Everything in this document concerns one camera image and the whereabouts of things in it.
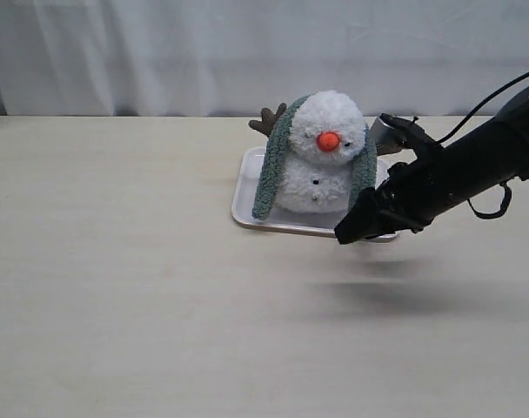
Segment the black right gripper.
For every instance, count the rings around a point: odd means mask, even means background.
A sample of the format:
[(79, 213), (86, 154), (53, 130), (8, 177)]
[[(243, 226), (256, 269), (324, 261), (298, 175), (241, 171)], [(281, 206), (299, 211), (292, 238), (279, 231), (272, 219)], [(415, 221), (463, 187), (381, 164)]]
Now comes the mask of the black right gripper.
[(420, 232), (441, 213), (469, 199), (469, 142), (430, 150), (397, 163), (376, 190), (364, 189), (334, 227), (340, 245), (400, 230)]

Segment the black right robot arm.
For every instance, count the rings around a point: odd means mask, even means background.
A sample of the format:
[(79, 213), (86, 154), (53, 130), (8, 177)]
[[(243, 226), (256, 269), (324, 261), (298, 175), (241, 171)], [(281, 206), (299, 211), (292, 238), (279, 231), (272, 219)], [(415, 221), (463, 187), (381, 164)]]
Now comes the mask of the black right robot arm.
[(503, 216), (512, 200), (511, 179), (529, 179), (529, 86), (487, 122), (442, 146), (415, 121), (382, 114), (371, 129), (383, 151), (408, 149), (411, 163), (398, 162), (378, 187), (367, 187), (335, 226), (341, 245), (397, 231), (423, 231), (440, 214), (493, 186), (504, 197), (496, 212), (476, 212), (481, 219)]

